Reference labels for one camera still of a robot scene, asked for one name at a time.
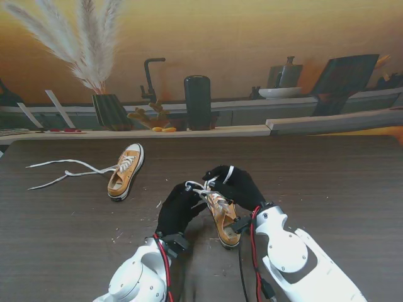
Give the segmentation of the right robot hand black glove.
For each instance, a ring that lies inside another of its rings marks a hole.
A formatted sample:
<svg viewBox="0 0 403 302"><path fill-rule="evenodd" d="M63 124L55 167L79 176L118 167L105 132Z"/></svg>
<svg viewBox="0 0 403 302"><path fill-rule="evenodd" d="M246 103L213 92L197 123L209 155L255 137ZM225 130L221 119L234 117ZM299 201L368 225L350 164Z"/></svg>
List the right robot hand black glove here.
<svg viewBox="0 0 403 302"><path fill-rule="evenodd" d="M245 210L254 211L266 202L249 173L233 165L217 166L207 171L202 179L208 181L213 191Z"/></svg>

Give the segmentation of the left robot hand black glove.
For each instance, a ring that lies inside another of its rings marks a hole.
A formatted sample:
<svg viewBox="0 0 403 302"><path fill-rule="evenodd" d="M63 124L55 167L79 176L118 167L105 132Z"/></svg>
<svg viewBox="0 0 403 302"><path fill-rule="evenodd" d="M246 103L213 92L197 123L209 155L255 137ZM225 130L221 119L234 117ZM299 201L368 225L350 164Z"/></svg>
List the left robot hand black glove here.
<svg viewBox="0 0 403 302"><path fill-rule="evenodd" d="M192 219L207 208L198 193L185 182L177 184L159 212L156 235L164 238L169 235L184 235Z"/></svg>

